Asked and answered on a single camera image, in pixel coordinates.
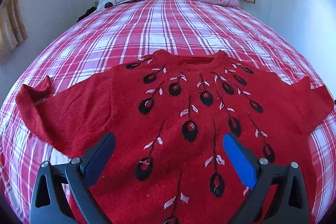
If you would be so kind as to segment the red embroidered knit sweater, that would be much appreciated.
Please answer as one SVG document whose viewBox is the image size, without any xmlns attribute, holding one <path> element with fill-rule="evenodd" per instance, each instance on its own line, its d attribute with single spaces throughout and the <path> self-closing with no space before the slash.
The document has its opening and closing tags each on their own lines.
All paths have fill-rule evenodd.
<svg viewBox="0 0 336 224">
<path fill-rule="evenodd" d="M 251 191 L 224 152 L 228 132 L 258 157 L 297 162 L 313 206 L 309 138 L 334 108 L 327 88 L 312 88 L 309 77 L 287 84 L 223 51 L 159 50 L 58 94 L 46 77 L 23 85 L 15 101 L 26 127 L 68 157 L 115 134 L 116 149 L 92 188 L 113 223 L 226 223 Z"/>
</svg>

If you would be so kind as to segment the dark clothing beside bed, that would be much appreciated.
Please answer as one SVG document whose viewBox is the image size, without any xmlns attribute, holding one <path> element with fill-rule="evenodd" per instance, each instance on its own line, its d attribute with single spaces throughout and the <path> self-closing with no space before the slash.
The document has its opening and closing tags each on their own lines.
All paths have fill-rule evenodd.
<svg viewBox="0 0 336 224">
<path fill-rule="evenodd" d="M 88 9 L 84 15 L 80 16 L 77 20 L 77 22 L 80 22 L 81 20 L 83 20 L 84 18 L 86 18 L 87 16 L 89 16 L 90 14 L 92 14 L 93 12 L 96 11 L 96 7 L 92 6 L 90 9 Z"/>
</svg>

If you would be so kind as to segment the beige curtain at left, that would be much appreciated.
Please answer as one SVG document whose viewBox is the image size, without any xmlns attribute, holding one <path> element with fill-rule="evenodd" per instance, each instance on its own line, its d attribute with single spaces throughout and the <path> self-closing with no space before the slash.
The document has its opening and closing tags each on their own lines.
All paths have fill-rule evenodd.
<svg viewBox="0 0 336 224">
<path fill-rule="evenodd" d="M 19 0 L 3 0 L 1 3 L 1 65 L 12 54 L 13 50 L 27 39 L 22 20 Z"/>
</svg>

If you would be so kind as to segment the red plaid bed sheet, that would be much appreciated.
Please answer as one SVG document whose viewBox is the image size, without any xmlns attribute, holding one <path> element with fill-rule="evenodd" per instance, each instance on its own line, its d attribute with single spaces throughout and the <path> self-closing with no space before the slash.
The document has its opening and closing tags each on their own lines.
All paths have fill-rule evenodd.
<svg viewBox="0 0 336 224">
<path fill-rule="evenodd" d="M 52 42 L 11 88 L 1 107 L 1 191 L 18 218 L 30 221 L 30 202 L 41 162 L 68 157 L 35 136 L 21 118 L 15 98 L 23 85 L 49 77 L 58 94 L 92 75 L 164 50 L 174 56 L 209 56 L 220 51 L 287 84 L 304 77 L 323 84 L 310 63 L 272 28 L 242 9 L 188 0 L 144 0 L 95 12 Z M 311 133 L 317 178 L 311 223 L 335 199 L 335 104 Z"/>
</svg>

